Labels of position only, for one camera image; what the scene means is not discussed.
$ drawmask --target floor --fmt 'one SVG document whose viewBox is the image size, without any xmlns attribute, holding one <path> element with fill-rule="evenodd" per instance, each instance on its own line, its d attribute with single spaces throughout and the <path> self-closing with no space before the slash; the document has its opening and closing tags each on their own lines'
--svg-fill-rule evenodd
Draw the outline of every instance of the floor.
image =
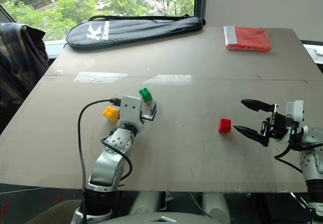
<svg viewBox="0 0 323 224">
<path fill-rule="evenodd" d="M 118 216 L 129 212 L 137 194 L 137 192 L 123 192 Z M 72 199 L 81 199 L 81 191 L 0 184 L 0 223 L 23 224 L 55 204 Z M 288 193 L 232 193 L 225 194 L 225 199 L 232 224 L 309 221 L 309 215 Z M 167 202 L 165 210 L 201 214 L 189 193 L 185 192 L 176 193 L 176 198 Z"/>
</svg>

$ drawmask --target tape strip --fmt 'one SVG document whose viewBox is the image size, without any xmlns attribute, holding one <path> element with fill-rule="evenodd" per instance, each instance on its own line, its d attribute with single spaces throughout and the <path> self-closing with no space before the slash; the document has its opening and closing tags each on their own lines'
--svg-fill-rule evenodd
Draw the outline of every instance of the tape strip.
<svg viewBox="0 0 323 224">
<path fill-rule="evenodd" d="M 237 44 L 237 34 L 236 28 L 234 26 L 225 26 L 224 29 L 224 36 L 226 40 L 226 46 L 229 44 Z"/>
<path fill-rule="evenodd" d="M 102 73 L 102 72 L 79 72 L 74 82 L 82 83 L 114 83 L 118 79 L 127 77 L 128 74 Z"/>
<path fill-rule="evenodd" d="M 159 74 L 143 82 L 143 84 L 188 85 L 192 83 L 192 75 Z"/>
</svg>

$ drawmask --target table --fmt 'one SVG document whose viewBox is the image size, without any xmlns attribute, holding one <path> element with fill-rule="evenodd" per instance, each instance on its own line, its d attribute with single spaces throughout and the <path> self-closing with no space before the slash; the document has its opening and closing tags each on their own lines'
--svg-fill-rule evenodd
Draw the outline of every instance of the table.
<svg viewBox="0 0 323 224">
<path fill-rule="evenodd" d="M 286 144 L 265 148 L 235 129 L 218 133 L 220 118 L 260 130 L 268 114 L 243 98 L 279 103 L 304 99 L 305 123 L 322 127 L 323 74 L 291 29 L 268 29 L 273 51 L 227 51 L 221 28 L 79 52 L 66 47 L 0 136 L 2 183 L 80 188 L 77 117 L 92 101 L 139 96 L 157 102 L 154 122 L 136 137 L 132 175 L 120 189 L 136 191 L 306 191 L 302 175 L 274 160 Z M 89 108 L 82 120 L 87 174 L 114 126 Z M 285 159 L 298 164 L 298 153 Z"/>
</svg>

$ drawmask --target red plastic bag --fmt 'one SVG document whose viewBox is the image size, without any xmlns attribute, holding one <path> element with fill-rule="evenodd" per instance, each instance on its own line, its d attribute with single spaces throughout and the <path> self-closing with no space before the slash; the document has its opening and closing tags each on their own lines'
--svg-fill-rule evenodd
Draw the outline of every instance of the red plastic bag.
<svg viewBox="0 0 323 224">
<path fill-rule="evenodd" d="M 225 26 L 224 34 L 228 50 L 270 51 L 272 48 L 264 28 Z"/>
</svg>

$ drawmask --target white logo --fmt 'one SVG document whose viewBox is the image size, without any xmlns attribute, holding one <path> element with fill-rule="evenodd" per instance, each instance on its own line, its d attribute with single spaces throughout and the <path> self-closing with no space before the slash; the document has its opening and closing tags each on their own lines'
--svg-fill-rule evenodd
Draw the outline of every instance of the white logo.
<svg viewBox="0 0 323 224">
<path fill-rule="evenodd" d="M 104 23 L 104 28 L 103 28 L 103 33 L 101 31 L 101 26 L 99 26 L 96 30 L 92 28 L 92 25 L 90 23 L 89 28 L 87 29 L 91 34 L 86 34 L 87 38 L 92 38 L 95 40 L 108 40 L 109 39 L 109 26 L 110 26 L 110 21 L 105 21 Z"/>
<path fill-rule="evenodd" d="M 91 33 L 91 35 L 86 34 L 87 38 L 92 38 L 92 40 L 93 39 L 99 40 L 101 38 L 100 36 L 96 36 L 97 34 L 101 34 L 101 26 L 99 26 L 99 28 L 97 28 L 94 31 L 93 28 L 92 28 L 91 22 L 90 22 L 89 28 L 87 30 Z"/>
</svg>

